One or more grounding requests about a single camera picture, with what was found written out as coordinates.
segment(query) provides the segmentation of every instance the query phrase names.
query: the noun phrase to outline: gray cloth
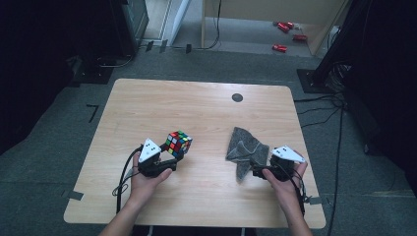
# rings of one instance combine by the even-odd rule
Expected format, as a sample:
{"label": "gray cloth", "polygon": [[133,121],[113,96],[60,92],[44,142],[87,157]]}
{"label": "gray cloth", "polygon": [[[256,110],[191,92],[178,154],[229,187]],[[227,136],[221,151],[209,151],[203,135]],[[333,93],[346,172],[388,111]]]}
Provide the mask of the gray cloth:
{"label": "gray cloth", "polygon": [[266,165],[269,146],[263,145],[245,129],[235,127],[227,150],[226,160],[235,162],[236,177],[243,181],[251,170],[250,160]]}

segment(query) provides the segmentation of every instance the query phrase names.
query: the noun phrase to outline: gray carpet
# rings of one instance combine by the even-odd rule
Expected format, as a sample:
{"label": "gray carpet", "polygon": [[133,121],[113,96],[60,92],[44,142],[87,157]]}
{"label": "gray carpet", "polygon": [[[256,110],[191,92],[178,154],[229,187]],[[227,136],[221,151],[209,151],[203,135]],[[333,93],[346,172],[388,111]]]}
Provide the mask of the gray carpet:
{"label": "gray carpet", "polygon": [[[108,85],[64,88],[30,135],[1,155],[0,235],[95,235],[104,225],[68,224],[61,197],[78,178],[100,115],[116,79],[154,79],[291,88],[294,99],[305,94],[296,69],[315,69],[320,60],[287,55],[258,55],[219,51],[142,49],[134,60],[114,70]],[[93,107],[99,105],[92,121]],[[329,101],[296,103],[298,112],[331,107]],[[300,124],[324,121],[332,110],[300,114]],[[339,115],[303,129],[307,150],[323,200],[331,216]],[[403,173],[383,156],[362,151],[362,136],[349,112],[343,113],[339,188],[332,235],[415,235],[417,203]],[[327,235],[324,229],[315,235]],[[260,236],[288,235],[286,229],[259,229]]]}

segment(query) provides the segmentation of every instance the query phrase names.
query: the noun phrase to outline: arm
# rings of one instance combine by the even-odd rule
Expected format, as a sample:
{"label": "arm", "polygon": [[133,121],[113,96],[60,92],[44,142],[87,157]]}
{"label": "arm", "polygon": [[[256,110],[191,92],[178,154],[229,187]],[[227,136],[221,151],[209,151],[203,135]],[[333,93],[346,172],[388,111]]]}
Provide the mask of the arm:
{"label": "arm", "polygon": [[[133,166],[133,174],[137,174],[137,154],[133,157]],[[131,195],[128,201],[99,235],[129,235],[139,212],[153,195],[157,185],[166,180],[171,173],[171,169],[166,169],[156,178],[147,178],[142,174],[133,176],[131,178]]]}
{"label": "arm", "polygon": [[[307,162],[304,162],[296,167],[296,171],[303,176],[306,168]],[[287,219],[291,235],[313,235],[301,212],[291,181],[281,182],[267,169],[263,169],[263,173],[275,191],[276,198]],[[298,185],[297,187],[300,188],[299,180],[296,177],[293,177],[293,180]]]}

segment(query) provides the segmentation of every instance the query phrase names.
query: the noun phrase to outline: person's left hand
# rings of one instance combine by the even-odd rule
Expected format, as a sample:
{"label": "person's left hand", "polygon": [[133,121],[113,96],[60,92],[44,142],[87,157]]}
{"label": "person's left hand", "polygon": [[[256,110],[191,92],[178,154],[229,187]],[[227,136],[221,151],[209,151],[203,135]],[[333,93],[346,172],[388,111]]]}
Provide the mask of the person's left hand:
{"label": "person's left hand", "polygon": [[137,207],[143,206],[153,195],[158,184],[166,180],[172,169],[166,169],[155,178],[138,174],[139,153],[133,156],[133,177],[131,178],[131,194],[128,202]]}

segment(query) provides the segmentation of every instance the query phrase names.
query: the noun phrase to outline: red object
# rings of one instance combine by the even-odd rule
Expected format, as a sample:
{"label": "red object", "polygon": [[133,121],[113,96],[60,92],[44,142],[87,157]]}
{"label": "red object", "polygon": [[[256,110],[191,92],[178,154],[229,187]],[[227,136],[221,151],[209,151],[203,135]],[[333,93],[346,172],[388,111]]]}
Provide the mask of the red object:
{"label": "red object", "polygon": [[294,35],[292,35],[292,40],[307,41],[307,35],[304,35],[304,34],[294,34]]}
{"label": "red object", "polygon": [[278,23],[276,26],[283,32],[289,32],[289,27],[285,23]]}
{"label": "red object", "polygon": [[287,47],[286,47],[286,46],[284,46],[284,45],[280,45],[280,44],[274,44],[274,45],[272,46],[272,50],[274,50],[274,51],[279,51],[279,52],[283,52],[283,53],[285,53],[285,52],[286,52],[286,49],[287,49]]}
{"label": "red object", "polygon": [[293,23],[285,23],[285,25],[290,29],[294,29],[294,24]]}

